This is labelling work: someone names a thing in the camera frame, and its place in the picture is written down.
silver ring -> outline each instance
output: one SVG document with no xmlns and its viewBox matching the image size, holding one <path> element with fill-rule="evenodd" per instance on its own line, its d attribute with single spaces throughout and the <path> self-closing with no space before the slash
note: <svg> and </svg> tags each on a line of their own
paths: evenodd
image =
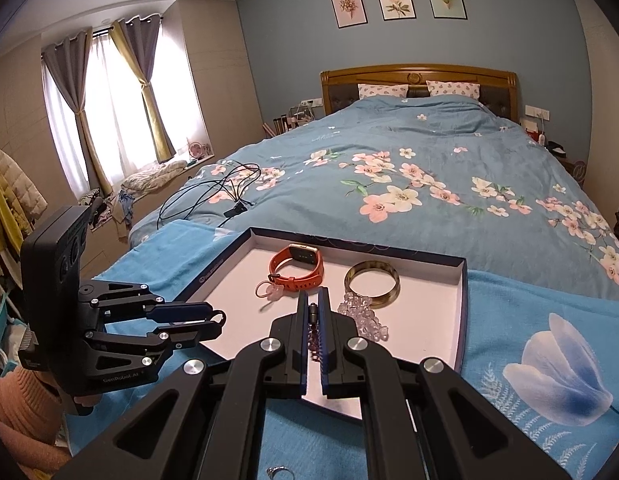
<svg viewBox="0 0 619 480">
<path fill-rule="evenodd" d="M 290 475 L 292 475 L 292 480 L 296 480 L 296 477 L 294 476 L 294 471 L 286 468 L 284 465 L 278 465 L 276 467 L 268 467 L 267 476 L 269 477 L 270 480 L 274 480 L 274 476 L 276 475 L 276 473 L 279 473 L 280 471 L 287 471 Z"/>
</svg>

white fern print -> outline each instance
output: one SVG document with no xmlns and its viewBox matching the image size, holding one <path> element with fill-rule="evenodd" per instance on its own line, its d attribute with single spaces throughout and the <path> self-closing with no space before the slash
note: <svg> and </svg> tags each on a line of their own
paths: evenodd
<svg viewBox="0 0 619 480">
<path fill-rule="evenodd" d="M 568 436 L 570 434 L 572 434 L 571 431 L 559 431 L 558 433 L 545 437 L 545 440 L 541 446 L 542 450 L 549 453 L 554 444 L 556 444 L 564 436 Z"/>
<path fill-rule="evenodd" d="M 494 372 L 493 365 L 490 363 L 487 365 L 486 370 L 483 373 L 483 377 L 480 381 L 478 391 L 487 399 L 491 404 L 503 415 L 505 415 L 513 424 L 523 431 L 532 441 L 536 442 L 542 450 L 552 456 L 551 450 L 561 439 L 572 434 L 571 431 L 557 431 L 556 433 L 549 434 L 542 441 L 539 441 L 541 435 L 551 428 L 554 423 L 538 415 L 534 410 L 526 407 L 525 404 L 521 405 L 521 397 L 516 394 L 513 388 L 510 388 L 508 384 L 503 384 Z M 556 455 L 552 456 L 558 464 L 567 469 L 570 464 L 571 458 L 579 450 L 586 447 L 587 444 L 575 444 L 568 446 L 562 451 L 557 450 Z M 576 469 L 576 480 L 583 480 L 585 474 L 585 467 L 587 466 L 587 460 L 590 457 L 592 449 L 596 446 L 596 443 L 590 447 L 589 451 L 583 455 L 578 463 Z"/>
<path fill-rule="evenodd" d="M 590 449 L 587 451 L 587 453 L 585 453 L 581 461 L 578 463 L 578 469 L 576 470 L 576 480 L 583 480 L 583 475 L 585 474 L 585 466 L 587 465 L 587 459 L 589 458 L 589 455 L 592 452 L 594 446 L 596 446 L 595 442 L 592 444 L 592 447 L 590 447 Z"/>
</svg>

curtain rod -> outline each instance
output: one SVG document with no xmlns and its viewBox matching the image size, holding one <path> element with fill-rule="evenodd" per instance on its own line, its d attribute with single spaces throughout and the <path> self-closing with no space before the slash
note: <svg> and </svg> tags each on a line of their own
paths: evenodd
<svg viewBox="0 0 619 480">
<path fill-rule="evenodd" d="M 163 16 L 159 16 L 158 18 L 161 22 L 163 21 Z M 104 34 L 107 34 L 110 30 L 114 28 L 113 25 L 109 25 L 109 27 L 99 28 L 97 30 L 92 31 L 92 38 L 97 38 Z"/>
</svg>

gray curtain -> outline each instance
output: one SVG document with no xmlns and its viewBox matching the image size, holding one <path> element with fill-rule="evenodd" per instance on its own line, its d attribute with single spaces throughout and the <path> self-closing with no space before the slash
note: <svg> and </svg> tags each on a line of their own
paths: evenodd
<svg viewBox="0 0 619 480">
<path fill-rule="evenodd" d="M 91 189 L 99 187 L 104 196 L 112 192 L 103 167 L 96 155 L 94 142 L 85 115 L 85 79 L 92 42 L 92 29 L 81 31 L 76 38 L 65 38 L 61 44 L 43 49 L 43 62 L 50 71 L 59 92 L 76 118 L 78 139 L 88 170 Z"/>
<path fill-rule="evenodd" d="M 114 22 L 110 37 L 141 83 L 141 94 L 152 131 L 156 158 L 159 162 L 165 162 L 176 155 L 176 151 L 165 131 L 163 119 L 158 112 L 154 89 L 150 83 L 152 72 L 154 72 L 154 55 L 159 28 L 160 16 L 158 14 L 143 20 L 136 16 L 127 23 L 125 20 Z"/>
</svg>

wall socket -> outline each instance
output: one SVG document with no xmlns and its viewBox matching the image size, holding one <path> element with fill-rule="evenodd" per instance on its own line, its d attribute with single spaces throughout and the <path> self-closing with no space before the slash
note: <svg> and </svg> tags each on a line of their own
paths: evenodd
<svg viewBox="0 0 619 480">
<path fill-rule="evenodd" d="M 303 101 L 301 101 L 301 105 L 302 106 L 308 106 L 311 108 L 316 108 L 318 106 L 322 106 L 323 105 L 323 98 L 322 97 L 317 97 L 316 99 L 304 99 Z"/>
<path fill-rule="evenodd" d="M 529 115 L 529 117 L 543 119 L 545 121 L 549 120 L 549 110 L 544 110 L 543 108 L 536 108 L 534 106 L 525 105 L 525 115 Z"/>
</svg>

